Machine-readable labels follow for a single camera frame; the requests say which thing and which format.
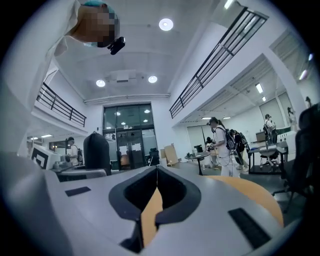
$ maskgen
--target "round table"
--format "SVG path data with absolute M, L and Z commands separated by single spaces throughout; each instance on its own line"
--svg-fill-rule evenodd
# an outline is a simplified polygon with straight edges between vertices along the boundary
M 186 155 L 184 158 L 187 160 L 197 159 L 199 165 L 199 175 L 203 175 L 201 171 L 200 159 L 205 158 L 207 156 L 210 156 L 210 152 L 198 152 L 196 154 L 190 154 L 189 156 Z
M 284 218 L 278 202 L 264 187 L 244 178 L 215 175 L 205 177 L 222 181 L 239 190 L 242 194 L 246 195 L 257 204 L 263 206 L 282 227 L 284 226 Z

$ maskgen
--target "glass entrance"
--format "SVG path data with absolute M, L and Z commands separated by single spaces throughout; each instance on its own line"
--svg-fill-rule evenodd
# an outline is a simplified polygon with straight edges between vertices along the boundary
M 145 165 L 141 130 L 117 132 L 117 155 L 120 170 L 132 170 Z

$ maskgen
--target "office chair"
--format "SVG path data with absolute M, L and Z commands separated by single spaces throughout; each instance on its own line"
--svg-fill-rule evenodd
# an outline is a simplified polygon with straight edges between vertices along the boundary
M 85 165 L 57 173 L 60 182 L 93 179 L 111 175 L 109 143 L 99 133 L 92 133 L 84 139 Z
M 313 170 L 319 164 L 319 146 L 315 139 L 317 127 L 316 122 L 319 123 L 320 115 L 318 107 L 311 107 L 303 111 L 299 118 L 299 126 L 302 128 L 295 136 L 295 159 L 281 164 L 281 171 L 284 173 L 286 182 L 285 189 L 275 191 L 274 196 L 278 193 L 291 192 L 291 196 L 284 213 L 288 212 L 289 206 L 292 202 L 294 193 L 298 193 L 304 197 L 312 195 L 310 185 L 312 185 Z

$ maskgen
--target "black railing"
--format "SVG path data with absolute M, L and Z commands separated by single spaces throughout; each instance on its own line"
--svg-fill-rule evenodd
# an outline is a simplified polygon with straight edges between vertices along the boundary
M 60 116 L 85 127 L 86 117 L 66 103 L 45 83 L 43 83 L 36 100 Z
M 244 7 L 170 108 L 174 118 L 237 54 L 268 19 Z

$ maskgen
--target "white ceiling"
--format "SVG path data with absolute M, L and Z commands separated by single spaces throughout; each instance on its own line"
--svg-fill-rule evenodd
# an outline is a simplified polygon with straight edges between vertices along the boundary
M 274 52 L 287 66 L 293 77 L 298 81 L 301 72 L 308 67 L 314 70 L 308 61 L 309 53 L 304 45 L 288 32 L 284 33 L 280 40 L 273 47 Z M 256 89 L 260 83 L 263 93 Z M 251 65 L 249 65 L 230 84 L 227 84 L 221 91 L 216 93 L 209 102 L 192 112 L 181 123 L 202 124 L 202 117 L 233 117 L 239 115 L 254 106 L 260 106 L 265 102 L 280 95 L 286 89 L 275 73 L 266 57 L 262 54 Z
M 116 55 L 110 55 L 107 48 L 87 47 L 68 37 L 67 52 L 56 58 L 62 74 L 84 100 L 167 93 L 195 31 L 203 20 L 212 20 L 210 16 L 220 0 L 106 2 L 120 18 L 120 36 L 125 37 L 126 46 Z M 230 8 L 232 15 L 235 9 L 238 11 L 237 8 Z M 217 22 L 230 22 L 220 16 Z M 159 28 L 159 21 L 163 18 L 173 21 L 172 30 L 162 31 Z M 119 74 L 128 74 L 129 81 L 117 83 Z M 151 75 L 158 78 L 154 84 L 148 82 Z M 107 82 L 105 87 L 96 86 L 99 79 Z
M 74 133 L 69 130 L 60 128 L 42 119 L 32 116 L 31 125 L 27 130 L 27 136 L 33 136 L 40 139 L 41 136 L 47 134 L 52 135 L 52 137 L 65 136 L 65 138 L 74 135 Z

